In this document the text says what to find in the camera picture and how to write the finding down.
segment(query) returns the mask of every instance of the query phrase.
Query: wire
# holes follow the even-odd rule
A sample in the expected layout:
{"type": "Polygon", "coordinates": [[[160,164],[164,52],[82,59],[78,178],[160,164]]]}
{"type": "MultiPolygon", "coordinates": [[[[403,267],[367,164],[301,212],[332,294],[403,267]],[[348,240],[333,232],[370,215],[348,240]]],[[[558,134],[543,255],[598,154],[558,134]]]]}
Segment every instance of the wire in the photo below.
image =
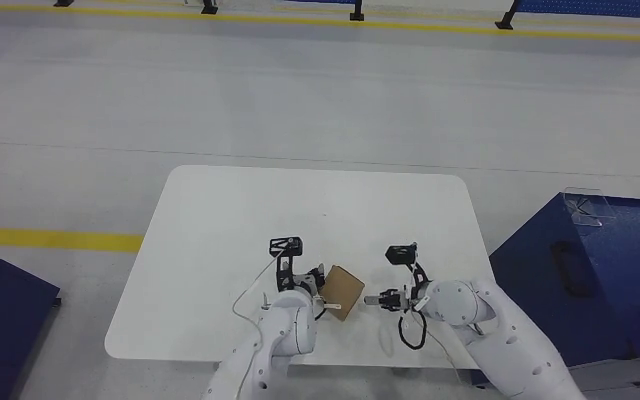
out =
{"type": "Polygon", "coordinates": [[[247,293],[249,290],[253,289],[253,286],[256,284],[256,282],[258,282],[258,279],[260,279],[260,277],[262,276],[262,274],[264,274],[264,272],[269,269],[269,267],[271,265],[273,265],[273,263],[278,259],[278,257],[280,257],[280,255],[282,253],[284,253],[285,249],[282,249],[280,251],[280,253],[278,253],[277,256],[273,257],[271,259],[271,261],[269,262],[269,264],[267,264],[266,267],[264,267],[262,269],[262,271],[260,271],[260,273],[258,274],[258,276],[256,276],[256,279],[253,280],[253,282],[251,283],[251,285],[246,288],[245,290],[242,291],[242,293],[240,293],[240,296],[238,296],[238,298],[236,299],[236,301],[233,302],[233,305],[231,306],[231,312],[234,313],[237,317],[244,319],[245,321],[249,322],[251,325],[253,325],[254,328],[256,328],[256,330],[258,331],[258,334],[260,335],[260,343],[258,346],[254,346],[253,348],[253,354],[251,355],[251,361],[249,362],[249,366],[247,366],[247,370],[244,372],[244,376],[242,377],[242,381],[240,381],[240,386],[238,386],[238,391],[236,392],[236,399],[240,398],[240,391],[242,390],[242,386],[244,385],[244,381],[247,379],[247,375],[249,375],[249,370],[251,370],[251,365],[253,364],[253,359],[256,357],[256,353],[258,353],[261,349],[262,349],[262,331],[260,330],[260,327],[258,326],[258,324],[256,324],[255,322],[253,322],[253,320],[251,320],[251,318],[246,317],[242,314],[240,314],[239,312],[236,311],[236,304],[238,304],[238,302],[240,301],[240,299],[242,298],[242,296],[245,295],[245,293],[247,293]]]}
{"type": "MultiPolygon", "coordinates": [[[[412,307],[411,315],[415,319],[415,316],[413,315],[414,311],[415,309],[412,307]]],[[[418,343],[417,345],[413,345],[407,342],[407,339],[404,338],[404,334],[402,333],[402,321],[404,321],[404,316],[401,315],[400,319],[398,320],[398,333],[400,334],[400,340],[402,341],[402,343],[405,344],[405,346],[407,346],[411,350],[420,350],[421,348],[424,347],[424,344],[427,341],[427,319],[424,317],[424,314],[422,313],[418,313],[418,314],[420,314],[420,317],[422,318],[422,324],[420,324],[420,326],[422,327],[422,336],[420,337],[420,343],[418,343]]]]}
{"type": "Polygon", "coordinates": [[[327,302],[325,301],[325,299],[322,299],[322,311],[320,311],[320,314],[316,315],[315,319],[316,321],[319,320],[320,318],[322,318],[322,316],[324,315],[324,313],[327,312],[327,309],[324,308],[324,305],[327,304],[327,302]]]}
{"type": "MultiPolygon", "coordinates": [[[[422,324],[420,321],[418,321],[418,320],[416,319],[416,316],[415,316],[415,314],[413,313],[413,310],[412,310],[412,312],[411,312],[411,316],[413,317],[413,320],[414,320],[414,321],[416,321],[416,323],[417,323],[418,325],[420,325],[421,327],[424,327],[424,326],[423,326],[423,324],[422,324]]],[[[462,379],[460,379],[460,373],[458,372],[458,369],[456,368],[455,364],[453,363],[453,358],[451,358],[451,355],[450,355],[450,354],[449,354],[449,352],[447,351],[447,348],[446,348],[446,347],[444,347],[444,345],[442,344],[442,342],[441,342],[441,341],[439,341],[439,340],[438,340],[438,338],[436,338],[435,336],[433,336],[433,334],[432,334],[431,332],[429,332],[429,330],[428,330],[428,329],[426,329],[426,331],[427,331],[427,334],[429,335],[429,337],[430,337],[431,339],[435,340],[435,341],[436,341],[436,343],[438,343],[438,345],[442,348],[442,351],[444,351],[444,355],[445,355],[445,357],[447,358],[447,361],[449,361],[449,364],[451,364],[451,368],[453,368],[453,372],[455,372],[455,374],[456,374],[456,378],[458,379],[458,383],[459,383],[459,384],[461,384],[461,385],[464,385],[464,383],[462,383],[462,379]]]]}

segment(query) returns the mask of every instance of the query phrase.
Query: blue platform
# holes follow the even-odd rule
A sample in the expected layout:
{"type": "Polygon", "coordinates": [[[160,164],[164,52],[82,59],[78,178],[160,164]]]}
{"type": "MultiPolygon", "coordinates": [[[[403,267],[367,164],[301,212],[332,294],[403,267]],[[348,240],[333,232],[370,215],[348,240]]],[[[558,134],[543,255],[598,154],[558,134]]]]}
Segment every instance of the blue platform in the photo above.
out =
{"type": "Polygon", "coordinates": [[[580,226],[558,194],[490,256],[498,284],[568,366],[640,350],[640,200],[607,200],[615,218],[580,226]]]}
{"type": "Polygon", "coordinates": [[[59,288],[0,260],[0,399],[8,399],[59,288]]]}

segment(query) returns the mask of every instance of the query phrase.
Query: black metal stand leg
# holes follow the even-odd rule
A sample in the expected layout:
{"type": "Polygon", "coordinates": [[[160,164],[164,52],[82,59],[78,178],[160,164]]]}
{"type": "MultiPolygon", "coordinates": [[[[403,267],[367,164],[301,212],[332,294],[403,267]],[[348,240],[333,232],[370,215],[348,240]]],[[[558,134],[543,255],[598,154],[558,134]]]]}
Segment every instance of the black metal stand leg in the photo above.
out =
{"type": "Polygon", "coordinates": [[[213,4],[213,0],[203,0],[204,8],[200,14],[217,14],[218,7],[213,4]]]}
{"type": "Polygon", "coordinates": [[[362,0],[356,0],[356,9],[349,14],[349,20],[351,21],[364,21],[364,14],[362,13],[362,0]]]}
{"type": "Polygon", "coordinates": [[[511,26],[511,20],[513,19],[513,16],[515,15],[515,13],[518,11],[518,7],[520,6],[520,1],[521,0],[513,0],[513,4],[511,5],[511,8],[509,9],[509,11],[504,13],[504,17],[502,17],[502,21],[496,21],[496,26],[498,27],[498,29],[508,29],[510,31],[513,30],[513,26],[511,26]]]}

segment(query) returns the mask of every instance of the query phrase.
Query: cardboard box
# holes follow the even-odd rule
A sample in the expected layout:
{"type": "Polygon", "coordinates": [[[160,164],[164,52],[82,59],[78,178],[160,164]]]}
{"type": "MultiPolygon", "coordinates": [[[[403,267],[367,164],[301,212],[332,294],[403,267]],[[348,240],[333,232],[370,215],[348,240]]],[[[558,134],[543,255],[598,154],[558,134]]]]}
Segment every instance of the cardboard box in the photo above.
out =
{"type": "Polygon", "coordinates": [[[349,311],[356,304],[364,290],[364,283],[351,275],[344,268],[334,265],[327,275],[325,285],[320,290],[320,295],[330,304],[340,304],[340,310],[329,309],[340,321],[347,319],[349,311]]]}

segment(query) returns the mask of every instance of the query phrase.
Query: yellow stripe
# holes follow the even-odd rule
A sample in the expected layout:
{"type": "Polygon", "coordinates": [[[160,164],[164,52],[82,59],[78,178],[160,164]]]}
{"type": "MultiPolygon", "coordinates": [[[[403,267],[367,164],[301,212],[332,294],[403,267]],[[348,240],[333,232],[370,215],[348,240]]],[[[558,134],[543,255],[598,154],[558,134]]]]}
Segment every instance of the yellow stripe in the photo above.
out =
{"type": "Polygon", "coordinates": [[[482,28],[472,26],[440,26],[440,25],[422,25],[407,24],[397,22],[382,21],[343,21],[333,19],[315,19],[315,18],[293,18],[293,17],[274,17],[274,16],[255,16],[255,15],[206,15],[165,12],[165,11],[142,11],[142,10],[106,10],[93,8],[60,8],[50,6],[23,6],[23,5],[1,5],[0,11],[35,11],[50,13],[71,13],[85,15],[108,15],[120,17],[142,17],[142,18],[168,18],[168,19],[198,19],[198,20],[217,20],[217,21],[233,21],[233,22],[250,22],[259,24],[296,24],[296,25],[319,25],[319,26],[342,26],[352,28],[378,28],[378,29],[398,29],[408,31],[423,32],[450,32],[465,33],[477,35],[492,36],[528,36],[528,37],[547,37],[562,39],[595,39],[595,40],[621,40],[621,41],[640,41],[640,35],[629,35],[620,33],[596,33],[596,32],[555,32],[555,31],[531,31],[517,29],[513,31],[500,30],[493,28],[482,28]]]}
{"type": "Polygon", "coordinates": [[[143,235],[0,229],[0,246],[137,253],[143,235]]]}
{"type": "MultiPolygon", "coordinates": [[[[304,7],[278,7],[272,8],[276,12],[295,12],[295,13],[308,13],[308,14],[349,14],[350,9],[330,9],[330,8],[304,8],[304,7]]],[[[383,17],[394,18],[419,18],[419,19],[439,19],[445,21],[470,21],[470,22],[490,22],[493,23],[502,18],[502,14],[495,17],[477,17],[473,15],[447,15],[447,14],[430,14],[423,12],[409,12],[409,11],[377,11],[377,10],[365,10],[366,15],[379,15],[383,17]]],[[[514,19],[514,23],[517,24],[529,24],[529,25],[560,25],[560,26],[600,26],[609,28],[627,29],[634,28],[640,29],[640,24],[634,23],[616,23],[616,22],[596,22],[596,21],[568,21],[560,19],[519,19],[518,15],[514,19]]]]}

